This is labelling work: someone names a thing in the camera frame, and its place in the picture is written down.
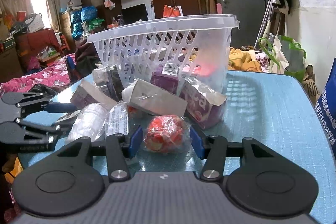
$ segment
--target metal screw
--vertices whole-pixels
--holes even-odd
[[[111,173],[111,177],[115,179],[123,179],[127,176],[127,173],[124,170],[115,170]]]
[[[219,173],[216,170],[206,170],[203,172],[203,176],[207,179],[216,179],[219,177]]]

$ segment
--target red cloth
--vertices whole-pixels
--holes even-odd
[[[53,29],[42,29],[37,32],[26,33],[15,38],[16,50],[19,54],[21,64],[27,70],[30,58],[36,57],[47,46],[54,47],[61,52],[60,45]]]
[[[14,78],[0,84],[0,97],[6,92],[28,92],[35,84],[44,84],[49,87],[60,87],[70,84],[65,57],[56,60],[51,66],[40,72]]]

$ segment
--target bed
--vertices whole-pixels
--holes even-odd
[[[61,88],[70,84],[65,58],[70,56],[73,60],[75,54],[66,55],[55,61],[40,72],[25,75],[20,78],[0,84],[0,97],[6,92],[28,92],[34,85],[43,84],[49,87]]]

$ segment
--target barcode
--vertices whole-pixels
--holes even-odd
[[[177,64],[166,63],[164,68],[163,68],[162,74],[163,75],[177,76],[178,72],[179,72],[179,67],[177,66]]]

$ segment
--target plastic basket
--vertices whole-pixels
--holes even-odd
[[[235,15],[195,15],[138,22],[90,35],[104,66],[117,64],[126,87],[135,78],[150,81],[160,65],[179,66],[178,77],[191,75],[223,91]]]

